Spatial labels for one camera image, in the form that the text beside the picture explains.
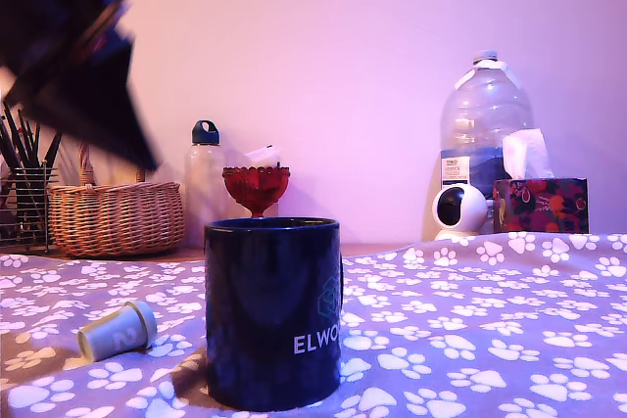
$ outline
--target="tissue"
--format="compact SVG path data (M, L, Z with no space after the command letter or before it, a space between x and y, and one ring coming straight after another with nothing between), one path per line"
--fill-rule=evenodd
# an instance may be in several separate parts
M504 137L503 163L513 180L555 178L540 129L521 129Z
M280 166L280 149L271 145L249 152L246 157L254 167Z

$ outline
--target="bottle cap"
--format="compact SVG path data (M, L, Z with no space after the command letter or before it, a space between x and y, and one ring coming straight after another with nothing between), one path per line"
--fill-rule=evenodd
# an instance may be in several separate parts
M192 144L219 145L219 132L216 125L206 119L198 121L192 129Z

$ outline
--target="blurry object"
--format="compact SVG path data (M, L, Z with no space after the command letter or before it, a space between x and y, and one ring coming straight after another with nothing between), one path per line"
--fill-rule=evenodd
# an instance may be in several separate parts
M263 217L264 211L285 193L290 169L287 166L225 168L222 176L233 199L248 209L252 217Z
M131 42L115 30L125 8L123 0L0 0L0 65L16 76L5 103L152 170L126 89Z
M205 226L224 218L225 166L216 126L211 121L198 121L192 129L192 147L185 161L185 231L190 247L204 247Z
M478 235L488 216L488 204L474 186L458 183L440 190L431 208L442 227L435 240Z
M88 147L80 148L83 186L50 188L56 247L78 256L124 256L173 249L183 238L178 183L96 186ZM143 171L138 171L143 178Z
M147 303L128 301L82 327L77 337L82 355L97 362L133 349L148 349L157 337L157 320Z
M497 180L494 183L494 214L495 233L588 234L588 180Z

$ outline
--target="wicker basket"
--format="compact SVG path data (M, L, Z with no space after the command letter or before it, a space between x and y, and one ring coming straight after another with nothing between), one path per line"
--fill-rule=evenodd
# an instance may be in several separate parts
M95 186L89 149L80 146L83 186L50 189L53 243L70 255L139 255L175 247L183 238L178 183Z

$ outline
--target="mug logo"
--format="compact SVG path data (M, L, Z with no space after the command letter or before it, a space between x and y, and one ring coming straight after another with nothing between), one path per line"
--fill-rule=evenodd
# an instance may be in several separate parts
M340 281L331 276L322 286L322 293L317 298L317 313L323 317L332 317L337 315L339 299Z

